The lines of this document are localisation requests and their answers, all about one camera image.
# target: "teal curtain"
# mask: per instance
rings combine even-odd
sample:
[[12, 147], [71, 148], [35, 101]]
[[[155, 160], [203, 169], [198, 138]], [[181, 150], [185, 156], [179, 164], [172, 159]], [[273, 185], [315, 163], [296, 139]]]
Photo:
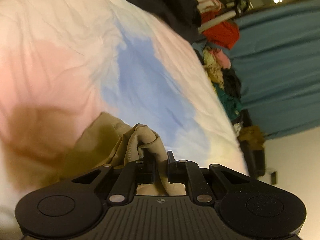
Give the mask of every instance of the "teal curtain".
[[225, 51], [242, 82], [242, 103], [267, 138], [320, 125], [320, 0], [236, 20], [240, 39]]

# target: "crosshair logo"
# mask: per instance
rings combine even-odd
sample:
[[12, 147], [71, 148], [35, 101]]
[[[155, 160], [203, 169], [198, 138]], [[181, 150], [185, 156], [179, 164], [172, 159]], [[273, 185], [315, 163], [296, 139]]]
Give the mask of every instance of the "crosshair logo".
[[159, 198], [159, 199], [157, 200], [157, 202], [160, 203], [160, 204], [163, 204], [163, 203], [165, 202], [165, 200], [164, 200], [163, 198]]

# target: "bed sheet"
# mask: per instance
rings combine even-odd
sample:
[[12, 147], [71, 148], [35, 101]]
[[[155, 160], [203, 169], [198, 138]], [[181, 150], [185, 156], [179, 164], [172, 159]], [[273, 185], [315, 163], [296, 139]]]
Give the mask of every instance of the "bed sheet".
[[148, 125], [176, 159], [247, 173], [192, 47], [125, 0], [0, 0], [0, 239], [101, 112]]

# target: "wall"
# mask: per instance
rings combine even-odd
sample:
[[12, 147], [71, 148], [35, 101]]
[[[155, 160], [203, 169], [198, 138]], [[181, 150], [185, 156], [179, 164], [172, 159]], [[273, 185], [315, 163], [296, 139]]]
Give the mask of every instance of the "wall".
[[307, 207], [307, 220], [299, 236], [319, 240], [320, 127], [268, 140], [265, 149], [267, 166], [278, 171], [277, 186], [297, 195]]

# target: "tie-dye bed sheet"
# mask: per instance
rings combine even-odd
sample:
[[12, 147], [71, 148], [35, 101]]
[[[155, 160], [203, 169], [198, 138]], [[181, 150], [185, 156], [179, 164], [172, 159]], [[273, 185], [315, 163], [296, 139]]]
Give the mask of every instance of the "tie-dye bed sheet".
[[0, 0], [3, 219], [39, 180], [24, 163], [54, 170], [102, 111], [148, 125], [176, 159], [247, 172], [192, 47], [156, 17], [125, 0]]

